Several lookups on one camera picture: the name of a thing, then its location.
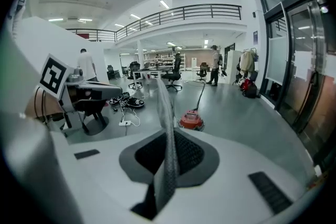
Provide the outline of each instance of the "dark pants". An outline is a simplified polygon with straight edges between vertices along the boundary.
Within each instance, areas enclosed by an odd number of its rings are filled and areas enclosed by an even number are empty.
[[[211,76],[210,76],[210,82],[212,82],[215,79],[215,84],[218,83],[218,70],[219,68],[212,69],[211,70]]]
[[[92,79],[88,79],[88,81],[96,81],[96,82],[98,82],[98,79],[97,79],[97,77],[94,77]]]

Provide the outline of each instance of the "white pillar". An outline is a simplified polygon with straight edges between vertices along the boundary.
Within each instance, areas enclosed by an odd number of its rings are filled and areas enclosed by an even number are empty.
[[[140,40],[138,40],[136,43],[138,45],[138,58],[139,58],[140,69],[142,69],[144,67],[144,58],[143,58],[142,45],[141,45]]]

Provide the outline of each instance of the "office chair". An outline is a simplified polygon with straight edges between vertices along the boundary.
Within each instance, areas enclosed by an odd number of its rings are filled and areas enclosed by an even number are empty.
[[[202,64],[199,66],[199,72],[196,73],[198,76],[200,76],[199,81],[206,81],[205,79],[203,79],[204,77],[206,77],[206,71],[208,70],[208,65],[205,62],[202,62]]]
[[[179,80],[181,78],[180,65],[181,65],[181,59],[180,58],[176,58],[175,59],[175,64],[174,64],[173,73],[164,74],[162,76],[163,79],[168,79],[168,81],[172,81],[171,84],[166,85],[167,89],[172,87],[177,92],[182,90],[182,86],[181,85],[175,85],[174,84],[175,80]]]
[[[131,64],[130,64],[130,69],[131,69],[131,74],[130,74],[130,76],[128,77],[128,79],[134,80],[133,72],[134,72],[134,71],[137,71],[137,70],[140,69],[140,64],[139,64],[138,62],[131,62]],[[135,79],[138,79],[138,78],[140,78],[140,77],[141,77],[141,74],[139,74],[139,73],[135,73]],[[142,87],[142,82],[137,81],[137,84],[139,84],[139,85]],[[129,84],[129,85],[128,85],[128,88],[130,88],[131,85],[132,85],[132,89],[134,89],[134,88],[135,88],[135,84],[134,84],[134,82],[131,83],[131,84]]]

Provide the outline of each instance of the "man standing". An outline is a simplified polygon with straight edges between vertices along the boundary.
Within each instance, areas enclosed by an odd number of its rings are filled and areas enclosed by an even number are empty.
[[[77,66],[81,70],[83,70],[84,80],[98,81],[96,67],[93,63],[92,56],[85,49],[80,50],[80,56],[78,57]]]
[[[218,83],[218,70],[219,70],[219,53],[217,51],[217,46],[212,45],[212,60],[213,60],[213,66],[211,70],[211,77],[210,81],[208,81],[206,84],[212,84],[212,81],[215,79],[215,84],[213,86],[217,86]]]

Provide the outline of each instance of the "balcony railing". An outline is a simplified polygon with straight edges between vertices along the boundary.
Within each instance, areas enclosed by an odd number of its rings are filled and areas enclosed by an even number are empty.
[[[117,41],[149,28],[188,19],[241,20],[241,6],[230,4],[200,4],[171,8],[143,17],[118,31],[99,29],[68,29],[75,34],[89,34],[90,41]]]

